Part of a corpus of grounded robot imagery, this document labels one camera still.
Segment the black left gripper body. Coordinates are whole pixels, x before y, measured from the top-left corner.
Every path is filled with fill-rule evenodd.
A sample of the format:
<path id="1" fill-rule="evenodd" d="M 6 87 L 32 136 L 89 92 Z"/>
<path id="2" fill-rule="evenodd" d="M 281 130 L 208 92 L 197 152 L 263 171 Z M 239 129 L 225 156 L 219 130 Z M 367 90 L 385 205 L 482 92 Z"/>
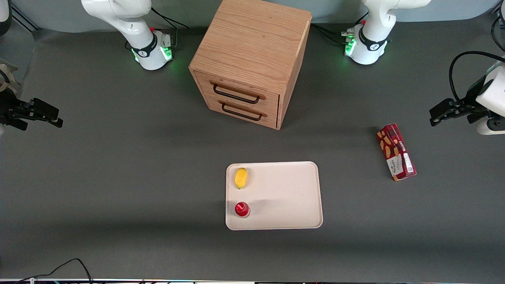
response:
<path id="1" fill-rule="evenodd" d="M 475 123 L 482 118 L 491 118 L 491 112 L 477 102 L 478 95 L 481 95 L 489 87 L 489 84 L 485 80 L 486 75 L 473 83 L 468 88 L 465 97 L 461 98 L 455 91 L 453 92 L 456 104 L 458 105 L 454 118 L 465 116 L 469 123 Z"/>

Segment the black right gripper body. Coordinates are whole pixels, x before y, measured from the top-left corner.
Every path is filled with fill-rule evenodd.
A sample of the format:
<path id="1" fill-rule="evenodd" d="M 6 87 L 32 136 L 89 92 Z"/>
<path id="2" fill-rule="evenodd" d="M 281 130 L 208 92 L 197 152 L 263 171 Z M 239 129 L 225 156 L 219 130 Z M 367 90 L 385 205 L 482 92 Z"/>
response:
<path id="1" fill-rule="evenodd" d="M 24 102 L 18 99 L 13 92 L 0 94 L 0 123 L 1 126 L 12 126 L 21 131 L 26 131 L 28 123 L 21 118 L 27 118 L 31 113 L 33 99 Z"/>

